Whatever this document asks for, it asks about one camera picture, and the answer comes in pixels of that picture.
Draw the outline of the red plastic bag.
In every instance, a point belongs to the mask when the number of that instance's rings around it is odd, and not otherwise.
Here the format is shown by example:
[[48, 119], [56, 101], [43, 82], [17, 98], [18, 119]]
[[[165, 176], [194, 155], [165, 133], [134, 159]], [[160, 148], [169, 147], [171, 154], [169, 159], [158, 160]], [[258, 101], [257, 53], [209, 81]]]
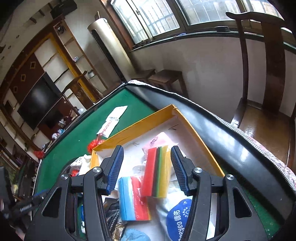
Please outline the red plastic bag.
[[89, 154], [92, 154], [92, 150], [97, 147], [98, 145], [101, 145], [105, 141], [103, 133], [97, 134], [96, 138], [93, 139], [87, 146], [87, 151]]

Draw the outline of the rainbow sponge stack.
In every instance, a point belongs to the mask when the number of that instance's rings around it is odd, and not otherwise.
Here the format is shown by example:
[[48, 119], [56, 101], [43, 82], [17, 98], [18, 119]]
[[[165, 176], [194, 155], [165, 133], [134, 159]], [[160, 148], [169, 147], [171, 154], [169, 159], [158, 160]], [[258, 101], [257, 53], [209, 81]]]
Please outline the rainbow sponge stack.
[[148, 149], [141, 197], [166, 198], [171, 178], [170, 154], [168, 146]]

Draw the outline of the blue white red sponge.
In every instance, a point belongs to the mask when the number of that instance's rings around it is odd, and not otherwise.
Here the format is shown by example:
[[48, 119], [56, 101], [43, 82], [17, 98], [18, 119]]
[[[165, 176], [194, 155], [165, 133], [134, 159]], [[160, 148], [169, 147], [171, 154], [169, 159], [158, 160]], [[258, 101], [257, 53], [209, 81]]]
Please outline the blue white red sponge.
[[146, 197], [141, 197], [141, 179], [135, 176], [118, 180], [118, 196], [121, 220], [149, 221], [151, 214]]

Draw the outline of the white tissue packet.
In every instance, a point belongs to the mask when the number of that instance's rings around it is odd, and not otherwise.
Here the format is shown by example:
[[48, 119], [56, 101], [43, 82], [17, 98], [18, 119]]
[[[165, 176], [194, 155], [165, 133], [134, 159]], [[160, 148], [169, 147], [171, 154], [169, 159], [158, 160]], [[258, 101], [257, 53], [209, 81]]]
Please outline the white tissue packet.
[[120, 117], [124, 114], [127, 109], [127, 105], [125, 106], [118, 106], [113, 109], [113, 111], [107, 116], [105, 123], [96, 133], [97, 135], [101, 135], [105, 138], [109, 138], [110, 134], [119, 123]]

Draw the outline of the yellow cardboard box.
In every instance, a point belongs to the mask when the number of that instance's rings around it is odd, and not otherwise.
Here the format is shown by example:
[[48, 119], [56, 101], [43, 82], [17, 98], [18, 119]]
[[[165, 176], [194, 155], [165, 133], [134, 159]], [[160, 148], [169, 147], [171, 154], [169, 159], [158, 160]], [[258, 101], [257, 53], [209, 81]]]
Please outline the yellow cardboard box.
[[[183, 156], [189, 158], [194, 166], [213, 176], [223, 177], [224, 173], [214, 156], [209, 151], [192, 125], [174, 106], [169, 105], [146, 118], [125, 128], [121, 132], [105, 140], [95, 147], [100, 160], [109, 157], [115, 147], [121, 145], [124, 158], [118, 175], [121, 177], [135, 176], [142, 179], [150, 148], [178, 146]], [[118, 180], [112, 195], [118, 197]], [[171, 240], [166, 227], [168, 212], [186, 196], [180, 190], [171, 164], [171, 178], [166, 198], [146, 197], [151, 214], [149, 221], [127, 221], [127, 233], [140, 232], [148, 240]]]

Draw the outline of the blue white printed bag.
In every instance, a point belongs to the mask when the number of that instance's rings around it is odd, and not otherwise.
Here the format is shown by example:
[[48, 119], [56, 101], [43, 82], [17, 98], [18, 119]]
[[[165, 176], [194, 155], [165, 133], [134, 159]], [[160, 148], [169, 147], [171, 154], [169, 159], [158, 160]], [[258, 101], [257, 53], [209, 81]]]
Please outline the blue white printed bag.
[[183, 199], [168, 212], [166, 216], [166, 229], [171, 240], [179, 241], [182, 239], [190, 214], [191, 204], [191, 199]]

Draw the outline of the dark wooden stool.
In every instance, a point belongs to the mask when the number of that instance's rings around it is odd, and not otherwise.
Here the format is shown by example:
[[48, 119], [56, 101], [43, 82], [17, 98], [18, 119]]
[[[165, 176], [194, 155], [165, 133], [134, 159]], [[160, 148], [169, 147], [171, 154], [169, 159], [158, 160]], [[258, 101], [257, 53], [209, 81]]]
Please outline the dark wooden stool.
[[189, 97], [182, 71], [164, 69], [149, 77], [148, 81], [155, 87]]

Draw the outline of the black flat television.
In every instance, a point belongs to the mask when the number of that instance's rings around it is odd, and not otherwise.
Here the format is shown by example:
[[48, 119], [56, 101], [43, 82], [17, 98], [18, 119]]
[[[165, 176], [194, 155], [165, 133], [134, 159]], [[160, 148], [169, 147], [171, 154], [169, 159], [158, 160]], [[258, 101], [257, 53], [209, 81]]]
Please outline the black flat television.
[[34, 130], [59, 100], [60, 94], [58, 87], [45, 72], [22, 101], [18, 114]]

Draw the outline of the dark wooden chair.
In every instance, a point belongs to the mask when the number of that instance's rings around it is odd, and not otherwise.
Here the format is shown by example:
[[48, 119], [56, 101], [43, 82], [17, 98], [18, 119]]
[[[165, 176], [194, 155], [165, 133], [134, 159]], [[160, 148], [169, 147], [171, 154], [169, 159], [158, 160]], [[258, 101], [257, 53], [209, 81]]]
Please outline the dark wooden chair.
[[[280, 112], [285, 89], [285, 48], [281, 31], [285, 22], [279, 17], [255, 11], [239, 14], [228, 11], [226, 16], [236, 21], [243, 65], [242, 97], [231, 123], [292, 168], [295, 113], [288, 116]], [[262, 103], [248, 98], [249, 61], [242, 22], [250, 20], [260, 23], [265, 44], [266, 81]]]

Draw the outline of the white tower air conditioner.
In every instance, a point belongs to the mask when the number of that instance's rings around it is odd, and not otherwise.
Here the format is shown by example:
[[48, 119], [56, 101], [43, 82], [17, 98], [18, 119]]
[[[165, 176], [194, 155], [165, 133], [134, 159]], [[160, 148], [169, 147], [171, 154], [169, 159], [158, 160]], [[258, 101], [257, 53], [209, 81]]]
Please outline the white tower air conditioner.
[[99, 18], [88, 26], [88, 31], [122, 82], [129, 82], [136, 74], [135, 68], [119, 39], [105, 18]]

